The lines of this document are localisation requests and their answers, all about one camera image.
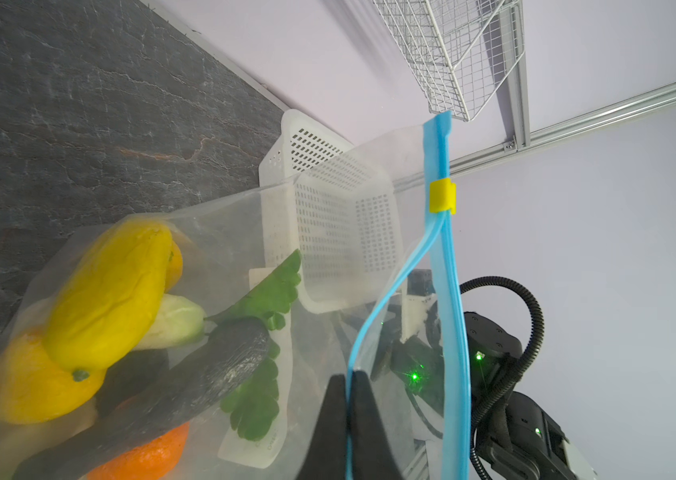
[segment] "orange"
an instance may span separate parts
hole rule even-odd
[[[41,329],[27,330],[0,354],[0,420],[25,425],[66,415],[95,395],[105,375],[97,370],[75,382],[50,360]]]
[[[88,473],[88,480],[158,480],[178,464],[188,437],[189,424],[184,423],[96,467]]]
[[[181,275],[183,275],[183,255],[180,253],[178,244],[173,240],[173,246],[170,249],[170,261],[168,262],[168,274],[164,281],[164,291],[170,291],[178,283]]]

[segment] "yellow squash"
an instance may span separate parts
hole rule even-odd
[[[0,420],[25,425],[64,416],[95,395],[106,370],[75,382],[42,348],[42,331],[30,329],[0,354]]]
[[[50,358],[79,381],[132,350],[159,311],[172,244],[168,226],[147,217],[104,232],[58,293],[43,340]]]

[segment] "plastic bag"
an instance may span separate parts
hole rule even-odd
[[[80,229],[0,339],[0,480],[294,478],[329,378],[352,369],[400,470],[465,478],[450,213],[395,189],[424,164],[448,177],[448,132],[440,115],[281,184]],[[444,354],[425,336],[434,288]],[[416,346],[426,363],[400,366]],[[449,463],[424,450],[441,416]]]

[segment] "plastic basket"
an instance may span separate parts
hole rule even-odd
[[[278,184],[352,148],[348,140],[303,112],[287,110],[282,134],[258,167],[260,186]]]
[[[259,167],[262,187],[308,173],[262,191],[261,202],[266,265],[301,250],[299,298],[313,313],[375,300],[401,254],[393,185],[385,172],[343,154],[351,148],[303,112],[287,110]]]
[[[393,184],[373,170],[343,154],[261,192],[266,265],[300,249],[309,312],[375,300],[401,258]]]

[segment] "artificial leaf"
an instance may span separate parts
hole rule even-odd
[[[266,358],[245,383],[221,400],[220,408],[231,413],[231,428],[240,438],[257,442],[269,432],[279,415],[279,369]]]
[[[220,323],[245,316],[256,316],[264,322],[268,321],[266,326],[273,327],[269,330],[280,330],[284,327],[284,316],[281,314],[289,312],[290,305],[298,298],[296,287],[300,284],[299,270],[300,251],[295,250],[241,300],[223,312],[209,317],[209,320]]]
[[[279,356],[279,352],[281,352],[279,344],[269,339],[269,358],[275,360]]]

